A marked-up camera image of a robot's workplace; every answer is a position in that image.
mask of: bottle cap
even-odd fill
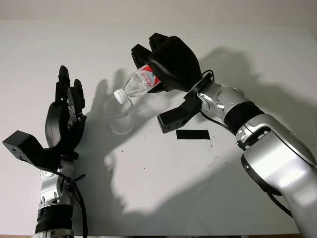
[[[128,95],[122,90],[122,88],[115,90],[113,94],[116,100],[118,100],[121,104],[124,104],[128,100]]]

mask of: red and white label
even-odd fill
[[[160,80],[153,74],[152,69],[147,64],[139,68],[135,73],[146,82],[148,89],[160,83]]]

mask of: white table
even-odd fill
[[[210,141],[162,134],[156,115],[185,93],[134,100],[135,129],[114,135],[102,105],[135,70],[130,49],[149,48],[159,32],[179,36],[202,70],[240,87],[295,132],[316,156],[317,45],[303,28],[208,25],[71,25],[0,21],[0,138],[21,130],[47,146],[44,125],[60,65],[83,84],[87,122],[76,151],[76,174],[90,235],[251,235],[297,233],[240,165],[242,151],[220,126],[195,116],[184,127],[208,129]],[[0,234],[31,235],[41,186],[39,171],[0,146]],[[80,211],[74,229],[81,234]]]

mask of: clear plastic cup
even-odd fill
[[[106,99],[104,112],[107,117],[107,123],[113,133],[125,134],[132,130],[132,108],[133,104],[130,99],[123,104],[120,104],[114,96]]]

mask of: black cable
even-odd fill
[[[267,193],[269,198],[272,200],[272,202],[274,202],[276,204],[276,206],[278,206],[280,209],[283,210],[283,212],[285,212],[287,215],[289,215],[290,217],[292,216],[292,213],[290,210],[288,210],[282,203],[280,203],[271,193]]]
[[[204,75],[204,74],[207,73],[207,72],[210,72],[210,73],[211,73],[211,80],[214,82],[214,73],[213,73],[213,71],[212,71],[211,69],[208,69],[208,70],[204,71],[204,72],[202,73],[202,75]]]
[[[77,184],[74,182],[74,180],[70,177],[67,177],[66,175],[57,172],[55,170],[48,170],[48,169],[42,169],[37,167],[40,170],[45,170],[48,172],[51,172],[53,174],[56,174],[57,176],[60,176],[62,179],[65,179],[66,182],[69,183],[71,189],[73,190],[75,195],[76,200],[78,201],[79,205],[80,205],[80,209],[81,209],[81,216],[82,216],[82,221],[83,221],[83,238],[87,238],[88,236],[88,225],[87,225],[87,213],[86,213],[86,207],[85,207],[85,202],[84,199],[77,187]]]
[[[205,113],[203,113],[203,112],[200,112],[200,113],[201,113],[201,115],[202,115],[204,118],[206,118],[207,120],[210,120],[210,121],[216,123],[217,125],[222,126],[222,127],[225,128],[226,130],[228,130],[230,133],[232,133],[232,131],[231,131],[226,125],[224,125],[224,124],[222,124],[221,122],[218,122],[218,121],[216,121],[216,120],[214,120],[214,119],[211,119],[210,117],[208,117],[208,116],[207,116]]]

